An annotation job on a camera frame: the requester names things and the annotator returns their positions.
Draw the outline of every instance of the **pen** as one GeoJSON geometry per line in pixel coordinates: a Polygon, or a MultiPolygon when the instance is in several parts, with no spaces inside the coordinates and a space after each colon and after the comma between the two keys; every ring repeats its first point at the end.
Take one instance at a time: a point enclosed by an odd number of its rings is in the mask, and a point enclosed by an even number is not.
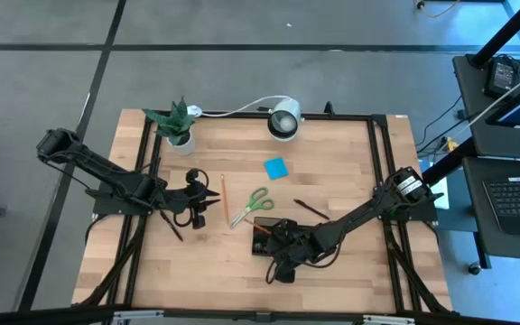
{"type": "Polygon", "coordinates": [[[325,218],[325,219],[327,219],[327,220],[330,220],[330,218],[329,218],[327,215],[325,215],[324,213],[321,213],[320,211],[318,211],[318,210],[316,210],[315,208],[309,206],[308,204],[302,202],[301,200],[294,199],[294,202],[296,202],[296,203],[298,203],[299,205],[305,207],[306,209],[308,209],[308,210],[310,210],[310,211],[316,213],[317,215],[319,215],[319,216],[321,216],[321,217],[323,217],[323,218],[325,218]]]}
{"type": "Polygon", "coordinates": [[[182,242],[184,241],[184,238],[181,237],[180,235],[180,232],[178,231],[178,229],[176,229],[176,227],[172,224],[172,222],[168,219],[168,216],[166,216],[163,211],[160,210],[160,216],[162,216],[162,219],[164,219],[168,225],[170,226],[170,228],[172,229],[173,233],[176,235],[176,237],[182,242]]]}

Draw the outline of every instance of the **wheel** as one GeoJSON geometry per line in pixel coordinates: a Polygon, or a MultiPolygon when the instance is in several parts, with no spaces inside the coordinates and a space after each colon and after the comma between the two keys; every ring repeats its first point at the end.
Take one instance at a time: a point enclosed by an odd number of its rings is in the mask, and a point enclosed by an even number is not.
{"type": "Polygon", "coordinates": [[[482,270],[482,269],[480,268],[479,262],[475,262],[475,263],[469,265],[468,271],[470,274],[477,275],[480,273],[480,270],[482,270]]]}

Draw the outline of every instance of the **potted plant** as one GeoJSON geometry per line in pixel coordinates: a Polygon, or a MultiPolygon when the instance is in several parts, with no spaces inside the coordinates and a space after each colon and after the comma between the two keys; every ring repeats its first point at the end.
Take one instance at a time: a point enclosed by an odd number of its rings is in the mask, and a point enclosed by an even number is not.
{"type": "Polygon", "coordinates": [[[158,124],[156,134],[163,136],[179,155],[192,153],[196,149],[196,141],[190,130],[194,124],[194,116],[188,114],[184,98],[176,105],[172,102],[172,110],[168,116],[160,115],[150,109],[143,109],[145,115],[158,124]]]}

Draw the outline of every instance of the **metal stand pole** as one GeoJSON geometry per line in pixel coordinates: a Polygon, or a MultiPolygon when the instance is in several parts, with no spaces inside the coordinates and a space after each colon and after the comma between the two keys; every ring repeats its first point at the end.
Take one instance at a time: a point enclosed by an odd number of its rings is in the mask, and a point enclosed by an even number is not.
{"type": "Polygon", "coordinates": [[[491,268],[491,260],[488,258],[487,253],[485,253],[485,249],[481,242],[479,232],[474,232],[473,237],[475,238],[475,245],[477,246],[478,263],[480,264],[480,268],[482,268],[482,269],[491,268]]]}
{"type": "Polygon", "coordinates": [[[508,22],[485,44],[485,46],[470,61],[480,67],[487,63],[497,51],[520,31],[520,9],[508,22]]]}
{"type": "Polygon", "coordinates": [[[431,168],[422,173],[422,179],[429,186],[432,186],[447,177],[448,174],[454,172],[462,164],[464,157],[477,157],[477,149],[473,142],[473,137],[465,140],[455,150],[442,157],[431,168]]]}

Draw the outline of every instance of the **wooden tabletop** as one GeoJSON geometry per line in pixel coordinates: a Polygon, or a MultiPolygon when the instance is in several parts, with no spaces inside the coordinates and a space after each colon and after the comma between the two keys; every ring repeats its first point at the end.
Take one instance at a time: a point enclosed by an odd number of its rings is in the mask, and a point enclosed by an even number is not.
{"type": "MultiPolygon", "coordinates": [[[[388,116],[395,165],[419,172],[413,136],[406,116],[388,116]]],[[[141,110],[125,109],[120,116],[109,159],[133,169],[144,124],[141,110]]],[[[264,119],[202,118],[192,127],[196,152],[179,156],[162,142],[159,176],[169,188],[184,187],[191,167],[206,171],[211,190],[221,192],[225,175],[227,202],[233,218],[260,186],[269,190],[275,208],[255,211],[248,218],[291,218],[299,224],[323,220],[298,206],[300,199],[332,218],[340,218],[370,200],[376,180],[367,124],[354,121],[305,121],[288,143],[275,141],[264,119]],[[283,157],[289,176],[270,181],[264,161],[283,157]]],[[[380,129],[376,130],[388,175],[380,129]]],[[[152,152],[151,133],[145,161],[152,152]]],[[[334,265],[326,269],[299,266],[293,284],[265,283],[271,259],[252,256],[252,226],[229,229],[222,203],[204,213],[206,226],[179,228],[180,242],[154,214],[148,219],[135,285],[133,305],[234,311],[394,312],[382,225],[372,220],[347,235],[334,265]]],[[[109,216],[90,233],[74,302],[85,299],[114,263],[122,216],[109,216]]],[[[414,266],[439,301],[450,308],[447,284],[434,234],[420,222],[408,225],[414,266]]],[[[123,300],[126,270],[117,300],[123,300]]],[[[406,277],[400,272],[405,306],[410,308],[406,277]]]]}

